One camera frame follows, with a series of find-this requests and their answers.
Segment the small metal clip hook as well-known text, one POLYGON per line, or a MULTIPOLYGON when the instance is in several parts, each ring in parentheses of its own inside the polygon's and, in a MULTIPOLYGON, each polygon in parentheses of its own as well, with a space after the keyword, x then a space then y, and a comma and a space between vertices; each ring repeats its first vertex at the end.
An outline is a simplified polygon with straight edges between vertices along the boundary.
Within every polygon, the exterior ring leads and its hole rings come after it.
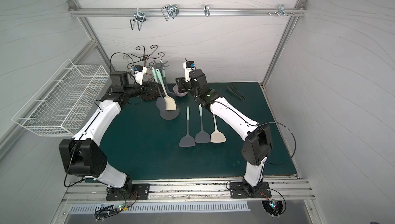
POLYGON ((210 16, 209 5, 204 5, 204 15, 205 15, 205 17, 209 17, 210 16))

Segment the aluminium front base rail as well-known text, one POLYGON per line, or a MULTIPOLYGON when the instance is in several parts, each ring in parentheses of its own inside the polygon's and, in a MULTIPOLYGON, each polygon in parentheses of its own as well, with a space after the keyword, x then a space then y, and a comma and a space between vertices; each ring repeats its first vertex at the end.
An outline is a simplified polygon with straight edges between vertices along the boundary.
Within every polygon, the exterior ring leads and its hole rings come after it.
MULTIPOLYGON (((241 182, 240 177, 136 180, 136 184, 149 184, 148 200, 152 202, 193 202, 231 200, 230 183, 241 182)), ((314 200, 315 195, 307 179, 291 176, 268 176, 273 198, 286 200, 314 200)), ((106 186, 100 183, 81 183, 66 190, 63 204, 106 202, 106 186)))

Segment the black tongs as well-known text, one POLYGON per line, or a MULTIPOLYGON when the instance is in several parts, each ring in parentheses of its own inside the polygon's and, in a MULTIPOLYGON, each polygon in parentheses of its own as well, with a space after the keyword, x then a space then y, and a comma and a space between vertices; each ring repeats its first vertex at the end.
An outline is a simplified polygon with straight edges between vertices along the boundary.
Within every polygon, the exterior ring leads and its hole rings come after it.
POLYGON ((232 95, 234 95, 235 97, 237 97, 242 101, 245 101, 244 95, 235 87, 233 83, 231 83, 230 86, 226 86, 226 88, 232 95))

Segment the grey handled beige spatula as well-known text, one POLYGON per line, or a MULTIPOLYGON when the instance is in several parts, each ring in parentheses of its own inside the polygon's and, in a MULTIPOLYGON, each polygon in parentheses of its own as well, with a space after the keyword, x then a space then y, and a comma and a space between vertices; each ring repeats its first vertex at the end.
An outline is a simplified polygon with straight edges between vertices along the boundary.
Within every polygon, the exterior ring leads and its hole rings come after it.
POLYGON ((223 133, 218 130, 216 115, 213 115, 214 118, 214 132, 211 134, 210 139, 212 143, 224 143, 226 142, 226 137, 223 133))

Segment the lilac ceramic bowl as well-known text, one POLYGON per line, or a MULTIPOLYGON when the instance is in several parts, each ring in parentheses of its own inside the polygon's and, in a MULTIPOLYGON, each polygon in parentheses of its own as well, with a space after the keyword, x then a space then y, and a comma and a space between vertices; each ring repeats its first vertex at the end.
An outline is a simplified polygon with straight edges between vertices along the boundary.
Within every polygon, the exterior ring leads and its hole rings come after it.
POLYGON ((184 97, 188 93, 188 88, 185 84, 175 84, 173 87, 173 92, 178 97, 184 97))

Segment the metal wall hook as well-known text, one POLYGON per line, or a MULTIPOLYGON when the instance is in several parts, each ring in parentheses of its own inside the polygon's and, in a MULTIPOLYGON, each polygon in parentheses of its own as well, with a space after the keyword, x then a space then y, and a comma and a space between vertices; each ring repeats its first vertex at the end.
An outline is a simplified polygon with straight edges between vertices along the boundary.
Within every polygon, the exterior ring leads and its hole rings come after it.
POLYGON ((294 12, 287 12, 286 7, 284 5, 280 5, 276 12, 268 12, 268 15, 269 16, 276 15, 277 17, 281 17, 281 16, 293 16, 293 15, 295 15, 295 13, 294 12))

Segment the grey utensil rack stand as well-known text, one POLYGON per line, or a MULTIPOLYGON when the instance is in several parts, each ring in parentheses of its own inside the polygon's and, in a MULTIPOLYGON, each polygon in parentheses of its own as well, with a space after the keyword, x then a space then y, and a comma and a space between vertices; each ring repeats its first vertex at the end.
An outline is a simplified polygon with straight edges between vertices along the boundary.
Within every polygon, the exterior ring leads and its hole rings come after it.
POLYGON ((175 97, 175 94, 169 92, 166 77, 165 77, 165 63, 160 60, 159 62, 153 61, 149 64, 151 67, 152 74, 154 76, 154 80, 158 83, 159 86, 159 97, 156 100, 156 107, 159 110, 159 115, 164 120, 174 120, 180 113, 180 109, 176 106, 176 110, 166 110, 166 102, 165 102, 165 93, 169 94, 170 97, 175 97))

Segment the bronze swirl mug tree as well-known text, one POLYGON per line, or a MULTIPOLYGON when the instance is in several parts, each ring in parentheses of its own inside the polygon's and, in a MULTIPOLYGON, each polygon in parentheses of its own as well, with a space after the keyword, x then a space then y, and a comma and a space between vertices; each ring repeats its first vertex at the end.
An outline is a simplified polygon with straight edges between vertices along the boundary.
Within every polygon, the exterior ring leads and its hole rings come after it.
POLYGON ((124 88, 128 99, 134 97, 148 101, 157 99, 163 92, 157 76, 155 75, 156 63, 165 54, 158 52, 158 45, 151 45, 147 52, 143 45, 135 48, 135 53, 127 53, 127 86, 124 88))

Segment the triangular metal hook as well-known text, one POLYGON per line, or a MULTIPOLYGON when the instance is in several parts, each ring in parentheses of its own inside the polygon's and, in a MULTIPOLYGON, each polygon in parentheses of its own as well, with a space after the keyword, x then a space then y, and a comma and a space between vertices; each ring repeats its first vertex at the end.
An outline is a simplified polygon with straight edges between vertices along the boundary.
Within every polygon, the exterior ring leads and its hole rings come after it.
POLYGON ((170 18, 176 18, 179 15, 180 11, 177 5, 169 4, 168 6, 164 6, 161 8, 161 13, 165 20, 169 21, 170 18))

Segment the green handled grey spoon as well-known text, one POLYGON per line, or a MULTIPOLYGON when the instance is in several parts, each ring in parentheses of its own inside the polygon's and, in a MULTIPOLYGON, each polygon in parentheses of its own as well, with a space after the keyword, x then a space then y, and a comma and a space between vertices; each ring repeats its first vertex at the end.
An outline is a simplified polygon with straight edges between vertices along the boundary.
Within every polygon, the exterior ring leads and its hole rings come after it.
MULTIPOLYGON (((153 74, 155 82, 159 84, 159 80, 158 80, 156 70, 154 67, 152 67, 152 74, 153 74)), ((163 96, 161 95, 161 88, 159 86, 157 86, 157 92, 159 94, 159 97, 156 100, 156 106, 160 111, 165 111, 166 110, 166 103, 164 101, 163 96)))

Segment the double prong metal hook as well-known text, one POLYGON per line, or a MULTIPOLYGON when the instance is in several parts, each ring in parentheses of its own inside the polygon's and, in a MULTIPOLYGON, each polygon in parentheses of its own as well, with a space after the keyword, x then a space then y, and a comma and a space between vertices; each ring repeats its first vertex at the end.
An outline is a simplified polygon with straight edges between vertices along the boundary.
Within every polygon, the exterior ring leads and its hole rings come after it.
POLYGON ((146 22, 146 14, 137 10, 134 13, 134 18, 130 19, 131 30, 141 31, 144 22, 146 22))

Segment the green handled beige spoon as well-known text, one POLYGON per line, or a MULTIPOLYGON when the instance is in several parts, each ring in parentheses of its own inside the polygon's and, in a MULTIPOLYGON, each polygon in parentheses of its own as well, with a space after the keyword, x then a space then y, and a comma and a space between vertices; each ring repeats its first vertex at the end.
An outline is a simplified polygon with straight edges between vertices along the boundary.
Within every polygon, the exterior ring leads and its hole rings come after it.
POLYGON ((164 94, 165 94, 164 101, 166 103, 166 111, 174 111, 174 110, 176 110, 177 109, 177 105, 175 103, 175 100, 168 95, 160 70, 156 69, 155 72, 157 74, 157 77, 159 79, 159 82, 160 82, 160 84, 161 84, 161 86, 163 88, 164 94))

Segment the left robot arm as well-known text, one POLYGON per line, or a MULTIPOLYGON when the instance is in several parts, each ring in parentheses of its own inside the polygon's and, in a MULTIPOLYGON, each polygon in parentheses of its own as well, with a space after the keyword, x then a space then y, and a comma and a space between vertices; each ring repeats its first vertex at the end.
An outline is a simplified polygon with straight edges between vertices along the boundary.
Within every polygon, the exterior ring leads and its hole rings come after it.
POLYGON ((111 86, 100 100, 94 101, 97 105, 95 113, 71 139, 60 142, 59 151, 66 175, 74 175, 81 180, 93 179, 113 189, 132 190, 131 177, 109 164, 100 143, 130 98, 160 92, 161 88, 156 82, 141 79, 130 84, 129 76, 127 71, 111 73, 111 86))

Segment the green handled grey turner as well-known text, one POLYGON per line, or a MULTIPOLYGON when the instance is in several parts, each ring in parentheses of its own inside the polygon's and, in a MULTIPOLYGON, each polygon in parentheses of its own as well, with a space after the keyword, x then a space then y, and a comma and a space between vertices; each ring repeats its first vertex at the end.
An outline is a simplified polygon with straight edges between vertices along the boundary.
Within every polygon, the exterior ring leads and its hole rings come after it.
POLYGON ((195 143, 199 143, 199 144, 210 143, 211 142, 210 135, 204 131, 203 109, 201 104, 199 105, 199 113, 200 113, 201 130, 195 136, 195 143))

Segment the green handled grey spatula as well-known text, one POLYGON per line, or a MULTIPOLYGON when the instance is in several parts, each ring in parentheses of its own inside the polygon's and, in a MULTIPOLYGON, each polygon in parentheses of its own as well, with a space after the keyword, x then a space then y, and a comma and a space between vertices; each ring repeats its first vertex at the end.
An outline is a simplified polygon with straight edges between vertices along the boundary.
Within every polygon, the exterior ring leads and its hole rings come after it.
POLYGON ((190 107, 186 107, 186 135, 180 140, 179 147, 193 147, 196 145, 195 139, 189 134, 190 107))

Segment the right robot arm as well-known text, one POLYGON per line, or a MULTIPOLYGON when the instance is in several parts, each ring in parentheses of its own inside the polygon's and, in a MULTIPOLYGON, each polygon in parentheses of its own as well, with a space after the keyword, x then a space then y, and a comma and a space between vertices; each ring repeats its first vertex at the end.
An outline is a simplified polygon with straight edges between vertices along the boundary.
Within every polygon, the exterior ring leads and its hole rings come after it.
POLYGON ((264 166, 273 148, 269 126, 258 124, 234 108, 224 96, 209 87, 201 70, 192 69, 187 75, 175 79, 179 92, 189 92, 198 104, 237 132, 244 141, 241 153, 246 160, 245 188, 257 189, 263 182, 264 166))

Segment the aluminium top rail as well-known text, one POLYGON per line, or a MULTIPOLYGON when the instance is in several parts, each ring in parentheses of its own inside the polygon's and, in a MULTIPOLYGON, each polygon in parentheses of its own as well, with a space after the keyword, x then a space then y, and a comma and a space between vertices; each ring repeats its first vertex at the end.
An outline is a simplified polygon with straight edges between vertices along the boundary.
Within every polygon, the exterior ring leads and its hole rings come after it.
MULTIPOLYGON (((210 8, 209 17, 253 17, 269 16, 268 12, 276 12, 278 7, 274 8, 210 8)), ((161 8, 131 8, 131 9, 77 9, 70 10, 73 17, 133 17, 134 13, 139 10, 146 14, 146 17, 163 17, 161 8)), ((204 7, 199 8, 179 8, 178 17, 205 17, 204 7)), ((286 8, 287 12, 294 12, 293 16, 304 16, 307 14, 306 9, 286 8)))

